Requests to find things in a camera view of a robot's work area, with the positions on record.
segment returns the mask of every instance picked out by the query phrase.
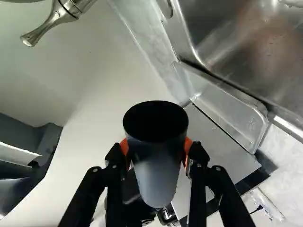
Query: stainless steel sink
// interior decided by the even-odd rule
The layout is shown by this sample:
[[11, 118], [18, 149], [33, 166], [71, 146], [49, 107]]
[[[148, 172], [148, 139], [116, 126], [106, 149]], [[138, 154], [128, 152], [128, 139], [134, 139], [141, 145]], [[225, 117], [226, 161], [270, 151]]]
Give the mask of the stainless steel sink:
[[159, 5], [179, 60], [262, 100], [303, 128], [302, 0], [168, 0]]

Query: white ceiling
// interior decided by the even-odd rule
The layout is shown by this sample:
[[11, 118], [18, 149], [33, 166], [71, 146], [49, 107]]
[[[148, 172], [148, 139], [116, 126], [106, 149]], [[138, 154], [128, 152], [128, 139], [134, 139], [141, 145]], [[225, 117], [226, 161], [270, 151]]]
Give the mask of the white ceiling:
[[35, 48], [19, 36], [48, 16], [51, 0], [0, 1], [0, 113], [33, 126], [65, 125], [86, 85], [97, 74], [101, 28], [77, 22], [48, 32]]

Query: white wall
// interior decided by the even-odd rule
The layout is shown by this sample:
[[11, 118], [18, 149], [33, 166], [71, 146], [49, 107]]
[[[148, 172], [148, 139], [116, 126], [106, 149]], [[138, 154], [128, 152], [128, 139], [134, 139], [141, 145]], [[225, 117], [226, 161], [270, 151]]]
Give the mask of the white wall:
[[66, 124], [87, 83], [102, 76], [110, 40], [105, 27], [111, 22], [103, 21], [99, 5], [99, 11], [53, 28], [35, 48], [25, 46], [20, 35], [43, 23], [51, 3], [0, 1], [0, 113], [33, 126]]
[[[75, 39], [82, 40], [78, 45], [85, 48], [80, 48], [83, 55], [75, 56], [78, 60], [74, 64], [69, 61], [68, 67], [87, 67], [81, 60], [85, 61], [91, 51], [94, 64], [85, 75], [93, 75], [94, 79], [63, 129], [46, 177], [0, 222], [3, 227], [56, 226], [87, 169], [104, 166], [105, 154], [124, 137], [122, 118], [126, 110], [140, 101], [173, 100], [104, 0], [99, 0], [76, 24], [61, 25], [61, 32], [56, 33], [56, 41], [61, 42], [63, 52], [54, 52], [52, 62], [56, 62], [55, 54], [78, 54], [76, 45], [67, 45], [70, 37], [64, 37], [77, 33]], [[57, 45], [47, 40], [38, 45]]]

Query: metal sheet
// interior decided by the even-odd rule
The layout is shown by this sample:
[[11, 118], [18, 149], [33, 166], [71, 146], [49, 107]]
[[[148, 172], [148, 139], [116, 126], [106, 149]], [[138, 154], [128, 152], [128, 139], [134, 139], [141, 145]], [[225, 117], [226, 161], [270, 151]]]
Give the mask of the metal sheet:
[[254, 154], [268, 127], [266, 107], [223, 81], [184, 63], [174, 63], [174, 67], [191, 101]]
[[[246, 152], [223, 130], [201, 113], [195, 106], [189, 104], [185, 111], [189, 117], [187, 135], [192, 140], [198, 140], [210, 156], [209, 167], [223, 166], [230, 175], [234, 184], [247, 177], [261, 165], [252, 155]], [[180, 172], [176, 193], [172, 206], [178, 219], [187, 215], [190, 194], [190, 180], [184, 172]], [[213, 198], [213, 193], [206, 189], [206, 201]]]
[[303, 127], [302, 0], [171, 0], [177, 57]]

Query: gray surface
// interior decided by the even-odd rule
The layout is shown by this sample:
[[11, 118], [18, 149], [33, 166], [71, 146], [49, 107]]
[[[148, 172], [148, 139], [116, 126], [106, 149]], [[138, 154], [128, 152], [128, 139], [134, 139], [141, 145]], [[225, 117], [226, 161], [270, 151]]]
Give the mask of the gray surface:
[[303, 127], [301, 0], [171, 3], [173, 16], [163, 24], [180, 60], [211, 71]]
[[289, 224], [303, 226], [303, 144], [272, 124], [260, 150], [278, 169], [259, 188]]
[[[261, 167], [252, 155], [233, 141], [192, 104], [189, 104], [185, 111], [189, 117], [187, 136], [202, 143], [210, 156], [209, 167], [213, 165], [223, 166], [234, 184]], [[189, 194], [190, 180], [186, 178], [184, 173], [180, 172], [176, 194], [172, 201], [178, 219], [187, 214]], [[206, 200], [210, 201], [212, 198], [213, 194], [207, 188]]]
[[267, 109], [258, 100], [184, 63], [174, 67], [191, 101], [249, 153], [268, 127]]
[[0, 141], [35, 152], [40, 137], [34, 127], [0, 113]]

